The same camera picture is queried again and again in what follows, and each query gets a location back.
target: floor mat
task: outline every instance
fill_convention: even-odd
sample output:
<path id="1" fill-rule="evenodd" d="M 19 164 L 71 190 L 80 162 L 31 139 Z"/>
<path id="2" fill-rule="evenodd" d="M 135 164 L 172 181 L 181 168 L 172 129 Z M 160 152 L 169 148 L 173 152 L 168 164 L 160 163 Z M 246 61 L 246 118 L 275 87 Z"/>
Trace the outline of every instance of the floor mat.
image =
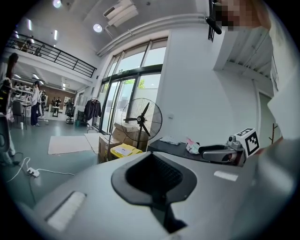
<path id="1" fill-rule="evenodd" d="M 100 133 L 85 133 L 84 134 L 86 139 L 88 140 L 90 146 L 92 147 L 93 151 L 98 154 L 99 151 L 99 136 Z"/>
<path id="2" fill-rule="evenodd" d="M 48 154 L 60 154 L 91 150 L 85 136 L 51 136 Z"/>

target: balcony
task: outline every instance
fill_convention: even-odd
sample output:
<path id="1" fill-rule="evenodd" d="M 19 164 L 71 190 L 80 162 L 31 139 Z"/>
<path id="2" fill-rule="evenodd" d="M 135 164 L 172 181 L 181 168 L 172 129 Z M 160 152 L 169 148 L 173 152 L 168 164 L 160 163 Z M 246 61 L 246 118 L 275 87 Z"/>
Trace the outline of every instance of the balcony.
<path id="1" fill-rule="evenodd" d="M 13 34 L 7 41 L 6 47 L 47 59 L 90 78 L 97 69 L 69 53 L 23 34 Z"/>

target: doorway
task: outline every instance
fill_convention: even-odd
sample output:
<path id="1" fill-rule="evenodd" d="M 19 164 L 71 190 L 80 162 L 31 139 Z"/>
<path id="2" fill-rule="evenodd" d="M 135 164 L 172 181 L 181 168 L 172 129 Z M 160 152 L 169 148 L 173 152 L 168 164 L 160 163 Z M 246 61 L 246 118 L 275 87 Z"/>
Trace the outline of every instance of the doorway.
<path id="1" fill-rule="evenodd" d="M 121 123 L 121 115 L 132 96 L 137 77 L 114 80 L 107 86 L 108 93 L 103 103 L 102 124 L 100 132 L 107 134 L 113 131 L 115 122 Z"/>

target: yellow tray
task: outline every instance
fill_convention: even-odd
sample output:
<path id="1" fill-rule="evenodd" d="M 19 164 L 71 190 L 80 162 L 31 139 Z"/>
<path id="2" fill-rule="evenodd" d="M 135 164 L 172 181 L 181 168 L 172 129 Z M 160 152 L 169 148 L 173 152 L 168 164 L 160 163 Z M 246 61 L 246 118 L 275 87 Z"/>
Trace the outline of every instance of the yellow tray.
<path id="1" fill-rule="evenodd" d="M 115 146 L 111 148 L 111 154 L 113 154 L 116 158 L 123 158 L 127 156 L 131 156 L 133 154 L 142 153 L 142 150 L 136 149 L 133 146 L 122 143 L 119 146 Z"/>

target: fan blade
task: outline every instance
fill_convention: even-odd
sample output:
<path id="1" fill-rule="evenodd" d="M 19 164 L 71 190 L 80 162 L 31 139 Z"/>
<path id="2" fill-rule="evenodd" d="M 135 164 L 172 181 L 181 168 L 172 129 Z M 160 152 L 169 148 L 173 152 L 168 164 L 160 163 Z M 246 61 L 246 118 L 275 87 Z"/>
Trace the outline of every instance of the fan blade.
<path id="1" fill-rule="evenodd" d="M 125 118 L 123 121 L 137 121 L 137 118 Z"/>
<path id="2" fill-rule="evenodd" d="M 146 107 L 145 107 L 144 111 L 142 112 L 142 116 L 144 116 L 144 115 L 145 115 L 145 113 L 146 113 L 146 112 L 147 112 L 147 110 L 148 110 L 148 107 L 149 107 L 149 103 L 146 105 Z"/>
<path id="3" fill-rule="evenodd" d="M 150 133 L 148 132 L 148 130 L 147 130 L 147 128 L 145 127 L 145 125 L 144 125 L 144 124 L 142 125 L 142 127 L 144 128 L 144 130 L 145 130 L 146 134 L 147 134 L 149 137 L 151 137 L 151 136 L 150 136 Z"/>

